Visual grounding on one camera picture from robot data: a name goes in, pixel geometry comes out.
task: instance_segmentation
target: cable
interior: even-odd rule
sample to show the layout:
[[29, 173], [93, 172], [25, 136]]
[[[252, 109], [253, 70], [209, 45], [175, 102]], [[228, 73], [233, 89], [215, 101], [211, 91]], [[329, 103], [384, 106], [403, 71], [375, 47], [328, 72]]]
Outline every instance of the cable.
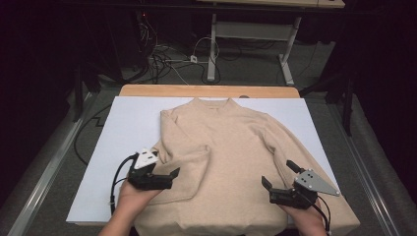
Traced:
[[83, 131], [83, 129], [86, 127], [86, 125], [92, 120], [95, 119], [96, 123], [95, 123], [95, 127], [103, 127], [103, 125], [99, 125], [99, 121], [100, 121], [100, 117], [96, 117], [96, 115], [98, 115], [99, 113], [101, 113], [102, 111], [104, 111], [105, 109], [111, 107], [112, 103], [110, 103], [109, 105], [106, 105], [105, 107], [101, 108], [99, 111], [95, 112], [91, 118], [88, 119], [88, 121], [81, 127], [80, 131], [77, 133], [77, 135], [74, 138], [74, 151], [76, 153], [77, 158], [85, 165], [88, 166], [89, 164], [81, 157], [78, 148], [77, 148], [77, 141], [78, 138], [80, 136], [80, 133]]
[[[323, 220], [325, 221], [325, 230], [327, 235], [330, 235], [330, 221], [328, 220], [328, 218], [326, 217], [325, 213], [318, 207], [316, 206], [316, 204], [312, 203], [306, 196], [299, 194], [299, 196], [301, 196], [304, 200], [306, 200], [316, 211], [319, 212], [319, 214], [322, 216]], [[323, 203], [325, 203], [325, 205], [328, 207], [328, 204], [326, 204], [326, 202], [320, 197], [318, 196]]]
[[[247, 48], [241, 48], [244, 51], [255, 51], [255, 50], [259, 50], [259, 49], [270, 49], [276, 44], [276, 41], [269, 40], [267, 42], [264, 42], [261, 46], [245, 45], [245, 44], [242, 44], [242, 43], [239, 44], [239, 40], [235, 40], [235, 43], [237, 43], [239, 46], [247, 47]], [[253, 42], [244, 42], [244, 43], [252, 43], [253, 44], [253, 43], [260, 43], [260, 42], [257, 40], [257, 41], [253, 41]]]
[[190, 57], [189, 57], [189, 56], [187, 56], [185, 53], [183, 53], [183, 52], [181, 52], [180, 50], [177, 50], [177, 49], [175, 49], [175, 48], [173, 48], [173, 47], [170, 47], [170, 46], [164, 46], [164, 45], [157, 45], [156, 47], [166, 47], [166, 49], [165, 49], [164, 51], [167, 51], [167, 50], [169, 50], [169, 49], [174, 50], [174, 51], [179, 52], [180, 54], [184, 55], [184, 56], [185, 56], [188, 60], [190, 60]]
[[328, 209], [328, 230], [330, 229], [330, 221], [331, 221], [331, 215], [330, 215], [330, 208], [328, 207], [328, 204], [326, 203], [326, 201], [318, 196], [320, 200], [322, 200], [322, 202], [325, 204], [326, 208]]
[[158, 80], [160, 78], [166, 76], [167, 74], [169, 74], [169, 72], [171, 71], [170, 66], [166, 63], [166, 61], [174, 61], [174, 60], [170, 60], [170, 59], [171, 58], [168, 57], [164, 53], [164, 51], [155, 50], [153, 52], [153, 54], [151, 55], [151, 58], [148, 59], [148, 60], [153, 60], [151, 65], [149, 65], [150, 78], [143, 79], [143, 80], [140, 80], [140, 81], [135, 81], [135, 82], [133, 82], [133, 84], [144, 84], [144, 83], [147, 83], [149, 81], [152, 81], [152, 83], [154, 85], [158, 84]]
[[220, 47], [218, 46], [217, 42], [214, 39], [211, 39], [210, 37], [202, 37], [197, 41], [196, 45], [194, 46], [193, 56], [196, 55], [196, 48], [203, 39], [209, 39], [215, 43], [215, 46], [217, 47], [217, 55], [215, 55], [214, 59], [216, 59], [218, 54], [220, 53]]
[[157, 46], [157, 33], [156, 33], [156, 31], [153, 29], [153, 27], [150, 25], [150, 23], [148, 22], [148, 16], [144, 13], [144, 18], [145, 18], [145, 21], [147, 22], [147, 24], [148, 24], [148, 26], [150, 27], [150, 29], [152, 30], [152, 32], [153, 32], [153, 36], [155, 37], [155, 43], [154, 43], [154, 47], [152, 48], [152, 52], [151, 52], [151, 54], [150, 55], [152, 55], [153, 54], [153, 52], [154, 52], [154, 50], [155, 50], [155, 48], [156, 48], [156, 46]]
[[318, 46], [319, 44], [318, 43], [316, 43], [316, 45], [315, 45], [315, 47], [314, 47], [314, 49], [313, 49], [313, 53], [312, 53], [312, 55], [310, 56], [310, 61], [309, 61], [309, 64], [301, 71], [301, 73], [300, 74], [298, 74], [296, 77], [298, 78], [298, 77], [300, 77], [301, 75], [303, 75], [303, 73], [304, 72], [306, 72], [306, 70], [311, 66], [311, 64], [312, 64], [312, 61], [313, 61], [313, 57], [314, 57], [314, 55], [316, 54], [316, 49], [317, 49], [317, 46]]
[[229, 59], [229, 58], [225, 58], [224, 56], [223, 57], [220, 57], [221, 59], [223, 59], [223, 60], [225, 60], [225, 61], [236, 61], [236, 60], [238, 60], [239, 58], [241, 58], [242, 57], [242, 54], [243, 54], [243, 51], [242, 51], [242, 48], [240, 48], [240, 46], [239, 45], [235, 45], [236, 46], [236, 48], [239, 50], [239, 54], [238, 54], [238, 56], [236, 56], [235, 58], [232, 58], [232, 59]]
[[200, 80], [202, 80], [203, 81], [203, 76], [204, 76], [204, 74], [205, 74], [205, 67], [203, 66], [203, 65], [200, 65], [200, 64], [196, 64], [196, 63], [190, 63], [190, 64], [188, 64], [188, 65], [184, 65], [184, 66], [180, 66], [180, 67], [177, 67], [176, 69], [181, 69], [181, 68], [184, 68], [184, 67], [189, 67], [189, 66], [200, 66], [203, 70], [202, 70], [202, 74], [200, 75]]
[[111, 190], [110, 190], [110, 210], [111, 210], [111, 214], [113, 214], [114, 210], [116, 209], [116, 203], [115, 203], [115, 197], [114, 197], [114, 187], [116, 186], [117, 183], [120, 182], [120, 180], [117, 181], [117, 177], [119, 176], [119, 172], [122, 169], [122, 167], [126, 164], [126, 162], [128, 162], [129, 160], [134, 160], [137, 157], [138, 157], [137, 153], [127, 157], [126, 159], [124, 159], [122, 161], [122, 163], [117, 168], [116, 174], [114, 175], [113, 183], [111, 185]]
[[144, 27], [146, 29], [145, 33], [141, 33], [142, 34], [141, 40], [145, 39], [145, 35], [147, 36], [147, 40], [148, 40], [149, 39], [149, 29], [148, 29], [147, 25], [145, 25], [143, 23], [140, 23], [139, 26]]
[[174, 68], [174, 67], [172, 67], [171, 66], [171, 68], [177, 73], [177, 75], [178, 75], [178, 77], [187, 85], [187, 86], [189, 86], [188, 85], [188, 83], [181, 77], [181, 75], [178, 73], [178, 71]]
[[122, 182], [123, 180], [127, 180], [128, 178], [123, 178], [123, 179], [119, 179], [118, 181], [116, 181], [116, 183], [114, 183], [114, 185], [117, 185], [118, 183]]
[[205, 81], [205, 80], [203, 80], [203, 78], [202, 78], [202, 82], [203, 82], [204, 84], [206, 84], [206, 85], [216, 85], [216, 84], [220, 83], [220, 81], [221, 81], [220, 70], [218, 69], [217, 65], [215, 65], [215, 63], [214, 63], [214, 61], [212, 60], [212, 58], [210, 57], [209, 59], [211, 60], [212, 64], [214, 65], [215, 70], [216, 70], [216, 71], [217, 71], [217, 73], [218, 73], [218, 80], [214, 80], [214, 81], [212, 81], [212, 82], [209, 82], [209, 81]]

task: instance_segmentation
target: human hand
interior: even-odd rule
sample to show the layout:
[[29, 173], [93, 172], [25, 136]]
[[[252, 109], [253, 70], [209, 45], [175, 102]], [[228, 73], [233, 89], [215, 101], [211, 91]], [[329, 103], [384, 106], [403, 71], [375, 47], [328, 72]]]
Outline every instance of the human hand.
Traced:
[[[282, 205], [278, 206], [291, 216], [301, 236], [327, 235], [322, 216], [312, 206], [307, 209], [299, 209]], [[319, 201], [316, 201], [316, 206], [320, 207]]]
[[141, 213], [145, 206], [162, 190], [138, 190], [129, 181], [124, 181], [120, 187], [116, 209], [123, 210], [134, 218]]
[[137, 190], [128, 181], [120, 187], [116, 209], [109, 222], [99, 233], [100, 236], [125, 236], [129, 234], [135, 218], [144, 210], [149, 201], [162, 190]]

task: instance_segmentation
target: gray carpet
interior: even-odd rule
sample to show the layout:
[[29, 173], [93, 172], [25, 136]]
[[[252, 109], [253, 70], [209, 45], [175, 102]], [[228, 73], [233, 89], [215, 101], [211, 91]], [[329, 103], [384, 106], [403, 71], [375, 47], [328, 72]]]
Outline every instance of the gray carpet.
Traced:
[[[223, 48], [224, 50], [221, 50], [220, 55], [224, 58], [219, 57], [217, 60], [221, 77], [219, 85], [284, 86], [284, 80], [276, 64], [276, 55], [278, 51], [281, 51], [282, 46], [282, 43], [277, 43], [268, 49], [245, 51], [242, 55], [230, 48]], [[332, 45], [322, 44], [317, 46], [294, 46], [289, 65], [296, 88], [304, 88], [317, 79], [331, 49]], [[169, 53], [172, 59], [183, 58], [181, 53], [175, 51]], [[239, 55], [240, 57], [235, 61], [225, 60]], [[200, 61], [207, 59], [204, 56], [199, 57]], [[201, 80], [202, 67], [193, 65], [177, 71], [188, 84], [203, 84]], [[127, 77], [133, 73], [130, 69], [124, 70], [124, 75]], [[179, 78], [178, 74], [171, 71], [166, 77], [160, 79], [159, 83], [184, 85], [185, 83]], [[108, 78], [101, 77], [100, 82], [102, 90], [97, 95], [91, 110], [89, 110], [88, 117], [110, 104], [120, 90], [120, 87]], [[337, 128], [339, 121], [331, 115], [331, 105], [325, 103], [322, 93], [309, 94], [306, 100], [341, 191], [362, 223], [350, 235], [384, 235], [385, 232], [358, 178], [349, 146], [345, 137]], [[394, 222], [401, 225], [401, 235], [417, 235], [414, 224], [417, 221], [415, 205], [410, 201], [395, 172], [387, 162], [384, 152], [378, 145], [378, 141], [356, 99], [353, 103], [353, 110], [353, 142], [370, 170], [372, 178], [376, 181], [378, 189], [388, 203], [388, 209], [393, 215]], [[109, 109], [106, 109], [97, 115], [97, 117], [102, 118], [99, 124], [104, 123], [108, 111]], [[96, 120], [93, 119], [86, 124], [77, 142], [79, 153], [86, 161], [91, 157], [102, 129], [100, 125], [96, 125]], [[1, 235], [7, 235], [9, 232], [14, 219], [18, 216], [46, 166], [50, 153], [41, 154], [37, 161], [33, 162], [28, 174], [9, 198], [7, 206], [0, 211]], [[96, 235], [99, 232], [101, 227], [77, 226], [65, 222], [85, 170], [86, 167], [77, 158], [75, 150], [70, 148], [53, 185], [28, 229], [27, 235]]]

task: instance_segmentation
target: black cable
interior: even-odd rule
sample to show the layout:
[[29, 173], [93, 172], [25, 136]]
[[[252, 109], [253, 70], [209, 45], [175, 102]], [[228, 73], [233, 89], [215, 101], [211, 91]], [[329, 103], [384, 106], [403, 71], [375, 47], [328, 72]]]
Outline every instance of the black cable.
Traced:
[[123, 178], [123, 179], [119, 179], [118, 181], [116, 181], [116, 183], [114, 183], [114, 185], [117, 185], [118, 183], [122, 182], [123, 180], [127, 180], [128, 178]]
[[137, 40], [138, 46], [140, 48], [140, 53], [139, 53], [139, 58], [138, 58], [138, 65], [140, 67], [140, 69], [139, 69], [140, 71], [136, 75], [134, 75], [134, 76], [132, 76], [128, 79], [111, 78], [111, 79], [115, 80], [116, 82], [123, 83], [123, 84], [133, 84], [133, 81], [143, 77], [149, 71], [150, 65], [149, 65], [148, 58], [152, 55], [152, 53], [155, 50], [155, 47], [156, 47], [156, 44], [157, 44], [157, 34], [153, 30], [153, 28], [149, 25], [149, 22], [148, 22], [147, 19], [146, 19], [146, 23], [148, 24], [147, 26], [140, 23], [140, 26], [139, 26], [140, 33], [139, 33], [139, 35], [143, 35], [143, 36], [142, 36], [142, 38], [138, 38], [138, 40]]
[[95, 112], [93, 115], [92, 115], [92, 117], [91, 118], [89, 118], [88, 119], [88, 121], [81, 127], [81, 129], [79, 130], [79, 132], [77, 133], [77, 135], [75, 136], [75, 138], [74, 138], [74, 151], [75, 151], [75, 153], [76, 153], [76, 156], [77, 156], [77, 158], [85, 165], [85, 166], [87, 166], [87, 165], [89, 165], [82, 157], [81, 157], [81, 155], [80, 155], [80, 153], [78, 152], [78, 148], [77, 148], [77, 141], [78, 141], [78, 138], [79, 138], [79, 136], [80, 136], [80, 133], [83, 131], [83, 129], [86, 127], [86, 125], [91, 121], [91, 120], [93, 120], [93, 119], [96, 119], [97, 121], [96, 121], [96, 124], [95, 124], [95, 127], [102, 127], [102, 125], [98, 125], [99, 124], [99, 121], [100, 121], [100, 117], [96, 117], [99, 113], [101, 113], [102, 111], [104, 111], [105, 109], [107, 109], [107, 108], [109, 108], [109, 107], [111, 107], [111, 104], [112, 103], [110, 103], [109, 105], [106, 105], [105, 107], [103, 107], [103, 108], [101, 108], [99, 111], [97, 111], [97, 112]]
[[319, 212], [319, 214], [322, 216], [323, 220], [325, 221], [325, 230], [326, 230], [326, 234], [329, 235], [330, 233], [330, 221], [328, 220], [328, 218], [326, 217], [325, 213], [318, 207], [316, 206], [316, 204], [312, 203], [306, 196], [299, 194], [299, 196], [301, 196], [305, 201], [307, 201], [316, 211]]
[[312, 62], [313, 62], [313, 57], [314, 57], [314, 55], [316, 54], [316, 49], [317, 49], [317, 46], [318, 46], [319, 44], [318, 43], [316, 43], [316, 46], [314, 47], [314, 49], [313, 49], [313, 53], [312, 53], [312, 55], [310, 56], [310, 61], [309, 61], [309, 64], [307, 64], [307, 66], [301, 71], [301, 73], [299, 73], [297, 76], [295, 76], [296, 78], [298, 78], [298, 77], [300, 77], [301, 75], [303, 75], [303, 73], [304, 72], [306, 72], [306, 70], [307, 69], [309, 69], [309, 67], [311, 66], [311, 64], [312, 64]]
[[239, 46], [241, 46], [241, 48], [242, 48], [242, 46], [247, 47], [247, 48], [242, 48], [242, 50], [244, 50], [244, 51], [255, 51], [255, 50], [260, 50], [260, 49], [263, 49], [263, 50], [270, 49], [275, 45], [276, 41], [270, 40], [270, 41], [264, 42], [261, 46], [252, 46], [252, 45], [247, 45], [245, 43], [240, 43], [240, 45], [239, 45]]
[[240, 48], [239, 45], [236, 45], [236, 48], [239, 50], [239, 54], [235, 58], [229, 59], [229, 58], [225, 58], [224, 56], [219, 56], [219, 58], [221, 58], [225, 61], [236, 61], [236, 60], [238, 60], [239, 58], [242, 57], [243, 52], [242, 52], [242, 49]]
[[216, 70], [216, 71], [217, 71], [217, 73], [218, 73], [218, 80], [214, 79], [214, 81], [210, 82], [210, 81], [205, 81], [205, 80], [202, 78], [202, 82], [203, 82], [203, 84], [206, 84], [206, 85], [210, 85], [210, 86], [212, 86], [212, 85], [216, 85], [216, 84], [220, 83], [220, 81], [221, 81], [221, 76], [220, 76], [220, 70], [218, 69], [217, 65], [215, 65], [215, 63], [214, 63], [214, 61], [212, 60], [211, 56], [210, 56], [210, 58], [209, 58], [209, 59], [210, 59], [210, 61], [212, 62], [212, 64], [214, 65], [214, 68], [215, 68], [215, 70]]
[[320, 197], [320, 196], [318, 196], [318, 197], [319, 197], [319, 199], [322, 200], [322, 202], [325, 204], [326, 208], [328, 209], [328, 228], [330, 228], [330, 221], [331, 221], [330, 208], [328, 207], [328, 204], [326, 203], [326, 201], [322, 197]]
[[200, 80], [203, 79], [204, 75], [205, 75], [205, 67], [203, 65], [197, 64], [197, 63], [193, 63], [193, 62], [189, 62], [190, 64], [184, 65], [184, 66], [180, 66], [180, 67], [176, 67], [175, 69], [181, 69], [184, 67], [189, 67], [189, 66], [200, 66], [203, 70], [202, 70], [202, 74], [200, 75]]
[[[167, 58], [168, 59], [170, 59], [170, 58], [164, 52], [154, 51], [153, 54], [151, 55], [151, 57], [153, 59], [153, 62], [152, 62], [151, 65], [149, 65], [150, 78], [132, 82], [133, 84], [144, 84], [144, 83], [152, 81], [152, 83], [156, 85], [156, 84], [158, 84], [158, 80], [160, 78], [166, 76], [171, 71], [171, 68], [169, 66], [167, 66], [166, 62], [165, 62], [167, 60]], [[168, 72], [161, 75], [166, 69], [168, 69]]]
[[119, 172], [122, 169], [122, 167], [126, 164], [126, 162], [128, 162], [129, 160], [134, 160], [137, 157], [138, 156], [136, 154], [127, 157], [126, 159], [124, 159], [122, 161], [122, 163], [117, 168], [116, 174], [114, 175], [113, 183], [111, 184], [111, 190], [110, 190], [110, 210], [111, 210], [111, 214], [113, 214], [114, 210], [116, 209], [116, 203], [115, 203], [115, 197], [114, 197], [114, 187], [116, 186], [117, 183], [120, 182], [120, 181], [117, 181], [117, 177], [119, 176]]
[[158, 45], [157, 47], [166, 47], [166, 49], [164, 49], [164, 50], [155, 49], [155, 51], [158, 51], [159, 53], [165, 54], [165, 52], [167, 52], [168, 50], [172, 50], [172, 51], [175, 51], [175, 52], [177, 52], [177, 53], [179, 53], [181, 55], [184, 55], [188, 60], [190, 60], [190, 58], [186, 55], [186, 53], [182, 52], [178, 48], [172, 47], [171, 44], [169, 44], [169, 43], [167, 44], [167, 46], [165, 46], [165, 45]]

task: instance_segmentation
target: table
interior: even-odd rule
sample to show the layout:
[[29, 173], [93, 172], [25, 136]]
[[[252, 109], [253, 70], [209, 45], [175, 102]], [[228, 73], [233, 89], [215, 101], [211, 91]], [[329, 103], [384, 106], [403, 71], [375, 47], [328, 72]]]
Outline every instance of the table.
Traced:
[[[161, 109], [184, 104], [195, 96], [235, 97], [243, 106], [272, 115], [299, 138], [337, 186], [308, 107], [295, 88], [127, 85], [113, 102], [67, 221], [105, 224], [110, 218], [111, 182], [121, 161], [157, 142]], [[120, 176], [126, 175], [127, 168]]]
[[[211, 2], [214, 5], [220, 3], [234, 4], [261, 4], [271, 6], [288, 6], [298, 8], [343, 8], [342, 0], [199, 0], [202, 2]], [[284, 54], [279, 54], [279, 65], [282, 69], [285, 83], [288, 86], [294, 86], [291, 71], [288, 65], [288, 58], [292, 45], [297, 35], [301, 23], [301, 17], [296, 17], [293, 25], [272, 25], [272, 24], [253, 24], [253, 23], [236, 23], [223, 22], [217, 20], [217, 15], [212, 14], [211, 19], [211, 43], [208, 60], [208, 81], [215, 80], [215, 39], [217, 37], [236, 37], [236, 38], [254, 38], [267, 40], [286, 41]]]

